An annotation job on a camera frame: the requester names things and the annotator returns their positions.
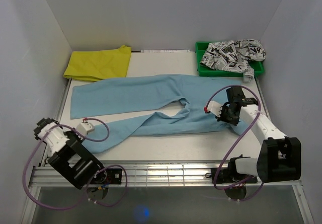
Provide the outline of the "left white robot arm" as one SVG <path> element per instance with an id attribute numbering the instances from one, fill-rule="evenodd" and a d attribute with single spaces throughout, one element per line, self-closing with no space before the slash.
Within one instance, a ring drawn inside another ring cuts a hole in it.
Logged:
<path id="1" fill-rule="evenodd" d="M 34 134 L 49 146 L 50 166 L 77 189 L 82 189 L 90 179 L 98 184 L 106 180 L 103 164 L 83 146 L 84 139 L 73 130 L 64 130 L 58 121 L 43 118 Z"/>

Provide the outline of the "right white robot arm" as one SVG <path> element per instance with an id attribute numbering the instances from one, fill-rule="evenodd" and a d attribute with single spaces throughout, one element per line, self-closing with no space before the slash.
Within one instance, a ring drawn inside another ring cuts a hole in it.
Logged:
<path id="1" fill-rule="evenodd" d="M 295 181 L 301 177 L 301 142 L 280 131 L 260 111 L 260 102 L 255 97 L 247 98 L 241 86 L 226 90 L 227 102 L 210 101 L 206 111 L 214 114 L 219 122 L 239 126 L 248 124 L 261 145 L 257 158 L 234 157 L 218 172 L 219 182 L 226 179 L 239 182 L 247 176 L 258 177 L 264 183 Z"/>

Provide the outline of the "light blue trousers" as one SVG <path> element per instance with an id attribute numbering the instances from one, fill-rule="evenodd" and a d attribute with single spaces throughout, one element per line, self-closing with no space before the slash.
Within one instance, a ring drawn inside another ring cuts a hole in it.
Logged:
<path id="1" fill-rule="evenodd" d="M 130 136 L 222 131 L 228 124 L 205 113 L 204 107 L 210 97 L 225 103 L 223 88 L 234 84 L 234 80 L 182 74 L 102 80 L 73 88 L 70 117 L 150 111 L 149 115 L 96 126 L 84 141 L 94 154 L 113 148 Z"/>

